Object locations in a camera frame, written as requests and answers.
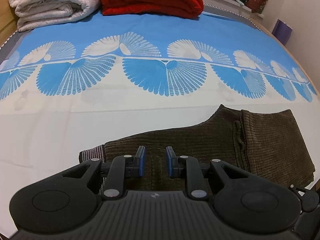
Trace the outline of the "dark brown corduroy pants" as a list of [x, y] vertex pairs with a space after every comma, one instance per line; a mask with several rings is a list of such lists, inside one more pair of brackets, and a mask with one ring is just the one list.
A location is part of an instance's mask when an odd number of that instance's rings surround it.
[[308, 186], [315, 166], [292, 112], [262, 114], [220, 106], [206, 121], [189, 127], [140, 133], [106, 142], [79, 154], [80, 162], [92, 158], [109, 161], [146, 148], [144, 177], [127, 182], [130, 190], [176, 191], [181, 179], [167, 174], [165, 149], [188, 155], [201, 163], [220, 159], [275, 184]]

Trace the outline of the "blue white patterned bedsheet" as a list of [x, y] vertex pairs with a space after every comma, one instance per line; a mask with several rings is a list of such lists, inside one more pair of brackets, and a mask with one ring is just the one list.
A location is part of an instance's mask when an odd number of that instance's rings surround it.
[[220, 106], [289, 109], [315, 166], [295, 187], [317, 187], [319, 90], [252, 21], [215, 9], [194, 20], [95, 12], [12, 34], [1, 46], [1, 237], [317, 239], [319, 205], [302, 212], [289, 187], [222, 160], [221, 191], [208, 200], [130, 190], [130, 179], [123, 197], [91, 199], [100, 161], [80, 152], [194, 126]]

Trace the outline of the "purple paper bag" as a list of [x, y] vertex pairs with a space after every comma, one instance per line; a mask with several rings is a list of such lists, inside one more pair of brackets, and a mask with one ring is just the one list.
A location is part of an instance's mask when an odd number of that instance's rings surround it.
[[292, 33], [292, 28], [288, 26], [286, 23], [277, 20], [274, 29], [272, 30], [272, 35], [280, 41], [284, 46], [287, 44]]

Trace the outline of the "white folded quilt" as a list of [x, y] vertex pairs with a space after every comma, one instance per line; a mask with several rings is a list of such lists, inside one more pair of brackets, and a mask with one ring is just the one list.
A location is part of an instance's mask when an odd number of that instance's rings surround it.
[[76, 22], [96, 11], [100, 0], [8, 0], [18, 17], [19, 32]]

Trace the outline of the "wooden bed frame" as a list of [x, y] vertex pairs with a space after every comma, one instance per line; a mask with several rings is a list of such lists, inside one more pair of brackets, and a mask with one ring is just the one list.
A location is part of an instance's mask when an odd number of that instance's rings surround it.
[[9, 5], [8, 0], [1, 0], [0, 17], [0, 43], [2, 45], [17, 30], [18, 17], [15, 15], [15, 9]]

